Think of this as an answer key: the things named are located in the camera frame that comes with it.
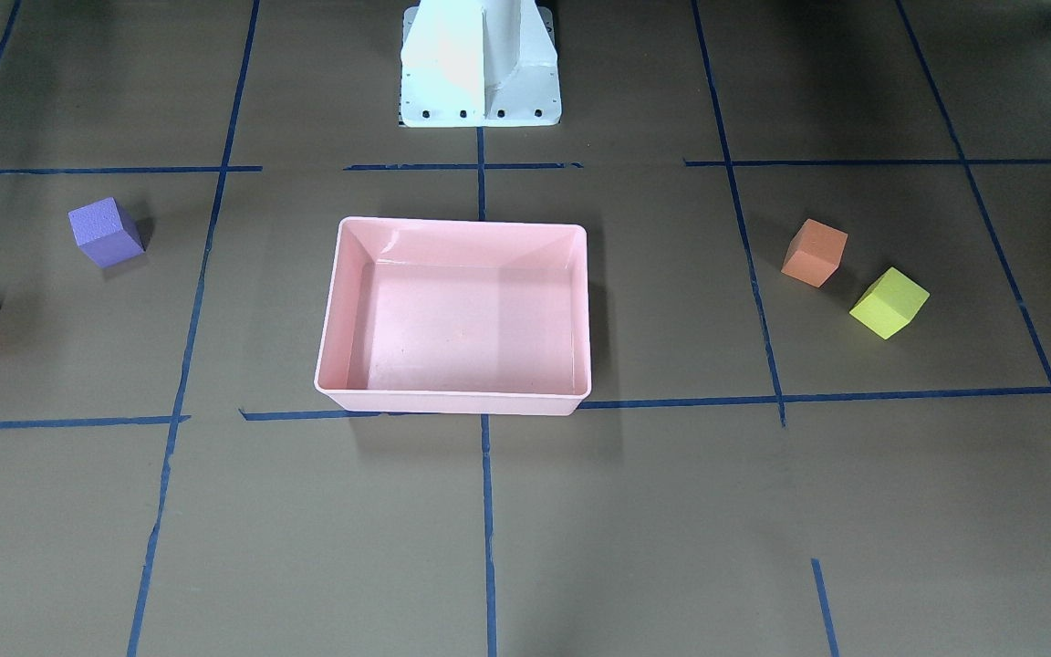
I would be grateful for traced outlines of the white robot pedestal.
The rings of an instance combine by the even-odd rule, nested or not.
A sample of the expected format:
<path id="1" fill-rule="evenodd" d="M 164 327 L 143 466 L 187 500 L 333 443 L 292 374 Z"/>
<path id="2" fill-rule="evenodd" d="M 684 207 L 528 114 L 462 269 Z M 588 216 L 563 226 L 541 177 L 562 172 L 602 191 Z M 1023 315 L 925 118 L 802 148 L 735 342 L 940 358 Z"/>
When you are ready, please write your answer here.
<path id="1" fill-rule="evenodd" d="M 526 128 L 562 117 L 552 11 L 421 1 L 403 13 L 398 117 L 409 128 Z"/>

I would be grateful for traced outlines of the purple foam block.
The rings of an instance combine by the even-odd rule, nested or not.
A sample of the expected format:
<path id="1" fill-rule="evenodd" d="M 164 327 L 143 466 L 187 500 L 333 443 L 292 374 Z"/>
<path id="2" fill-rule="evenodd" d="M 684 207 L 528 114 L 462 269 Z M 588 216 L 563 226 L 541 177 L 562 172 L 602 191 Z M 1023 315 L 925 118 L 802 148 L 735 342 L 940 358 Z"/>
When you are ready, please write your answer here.
<path id="1" fill-rule="evenodd" d="M 100 269 L 145 253 L 133 217 L 114 198 L 82 205 L 68 217 L 76 245 Z"/>

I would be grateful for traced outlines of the yellow foam block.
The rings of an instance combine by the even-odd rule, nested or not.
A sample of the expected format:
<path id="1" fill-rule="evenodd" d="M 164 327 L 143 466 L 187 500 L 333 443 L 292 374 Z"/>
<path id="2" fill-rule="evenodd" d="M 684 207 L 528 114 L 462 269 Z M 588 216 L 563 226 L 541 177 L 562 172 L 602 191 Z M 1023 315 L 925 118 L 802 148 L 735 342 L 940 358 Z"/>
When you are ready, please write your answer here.
<path id="1" fill-rule="evenodd" d="M 880 338 L 891 338 L 918 316 L 930 292 L 897 267 L 887 271 L 864 291 L 849 315 L 871 329 Z"/>

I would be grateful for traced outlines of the pink plastic bin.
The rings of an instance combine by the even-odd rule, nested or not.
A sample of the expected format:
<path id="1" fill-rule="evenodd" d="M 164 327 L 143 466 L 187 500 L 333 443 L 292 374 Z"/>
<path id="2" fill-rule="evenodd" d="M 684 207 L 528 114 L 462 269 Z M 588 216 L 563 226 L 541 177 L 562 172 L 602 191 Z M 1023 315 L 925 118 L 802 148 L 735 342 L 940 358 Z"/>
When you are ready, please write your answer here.
<path id="1" fill-rule="evenodd" d="M 592 390 L 588 230 L 346 217 L 313 384 L 348 412 L 572 414 Z"/>

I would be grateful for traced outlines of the orange foam block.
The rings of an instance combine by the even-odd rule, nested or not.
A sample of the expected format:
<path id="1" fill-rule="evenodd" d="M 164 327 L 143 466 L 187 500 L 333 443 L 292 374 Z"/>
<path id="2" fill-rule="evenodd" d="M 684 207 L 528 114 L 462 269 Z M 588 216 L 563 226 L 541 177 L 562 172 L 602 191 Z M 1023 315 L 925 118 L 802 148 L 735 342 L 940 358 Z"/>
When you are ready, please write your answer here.
<path id="1" fill-rule="evenodd" d="M 843 230 L 806 219 L 789 242 L 781 273 L 822 287 L 841 266 L 848 240 Z"/>

